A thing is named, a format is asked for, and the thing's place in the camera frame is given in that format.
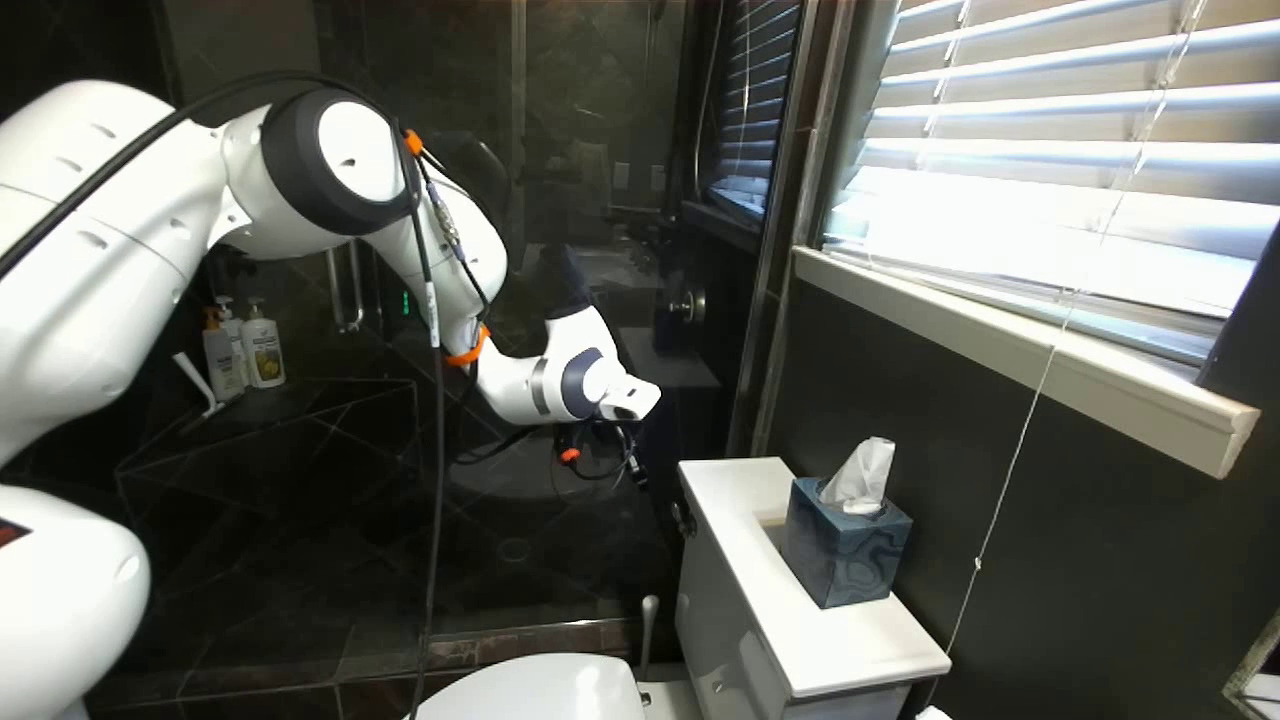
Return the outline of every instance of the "bottle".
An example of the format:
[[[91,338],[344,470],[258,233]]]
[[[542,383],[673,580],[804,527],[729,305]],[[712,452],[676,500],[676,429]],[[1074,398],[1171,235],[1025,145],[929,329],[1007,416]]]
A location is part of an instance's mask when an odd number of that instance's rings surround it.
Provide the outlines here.
[[[249,350],[244,350],[244,321],[233,309],[233,298],[216,298],[216,321],[233,343],[233,383],[235,398],[249,387]]]
[[[285,383],[278,329],[274,321],[264,315],[258,302],[249,302],[244,350],[249,350],[249,383],[278,387]]]
[[[244,376],[235,372],[233,342],[216,309],[205,314],[205,369],[218,404],[244,391]]]

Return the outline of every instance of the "white robotic arm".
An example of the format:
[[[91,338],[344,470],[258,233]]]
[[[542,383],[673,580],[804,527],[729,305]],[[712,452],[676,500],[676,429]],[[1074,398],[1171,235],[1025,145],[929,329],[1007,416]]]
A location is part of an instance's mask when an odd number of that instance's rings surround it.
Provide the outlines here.
[[[168,104],[63,86],[0,123],[0,254]],[[252,261],[369,240],[415,292],[508,423],[644,419],[658,387],[623,372],[597,309],[548,321],[512,359],[480,329],[508,278],[496,227],[440,169],[409,172],[369,104],[302,94],[218,127],[165,134],[0,278],[0,466],[128,387],[213,244]]]

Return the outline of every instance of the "window blinds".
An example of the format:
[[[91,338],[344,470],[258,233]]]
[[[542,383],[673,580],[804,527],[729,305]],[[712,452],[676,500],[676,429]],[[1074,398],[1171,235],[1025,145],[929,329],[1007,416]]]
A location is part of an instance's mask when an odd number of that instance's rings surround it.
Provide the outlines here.
[[[904,0],[881,60],[826,248],[1207,359],[1280,217],[1275,0]]]
[[[721,145],[712,195],[765,217],[785,123],[798,0],[738,0],[721,82]]]

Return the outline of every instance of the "toilet lid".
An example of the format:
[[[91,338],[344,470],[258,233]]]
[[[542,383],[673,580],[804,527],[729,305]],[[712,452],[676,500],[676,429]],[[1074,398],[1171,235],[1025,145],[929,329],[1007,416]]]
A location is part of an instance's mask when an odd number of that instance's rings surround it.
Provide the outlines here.
[[[415,720],[644,720],[644,703],[623,659],[548,653],[446,686]]]

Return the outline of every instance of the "window sill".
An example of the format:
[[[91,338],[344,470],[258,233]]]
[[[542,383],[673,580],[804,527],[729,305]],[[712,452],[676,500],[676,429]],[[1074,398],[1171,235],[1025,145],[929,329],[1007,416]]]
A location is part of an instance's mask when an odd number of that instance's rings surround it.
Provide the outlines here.
[[[1256,429],[1256,407],[1202,391],[1201,383],[1143,363],[1127,351],[1069,338],[937,287],[920,287],[855,261],[794,248],[794,278],[881,321],[893,321],[956,355],[967,355],[1025,387],[1125,433],[1211,479],[1224,479]]]
[[[748,255],[759,254],[759,224],[748,224],[714,203],[682,199],[681,221],[706,233],[712,240],[725,240],[729,248],[738,248]]]

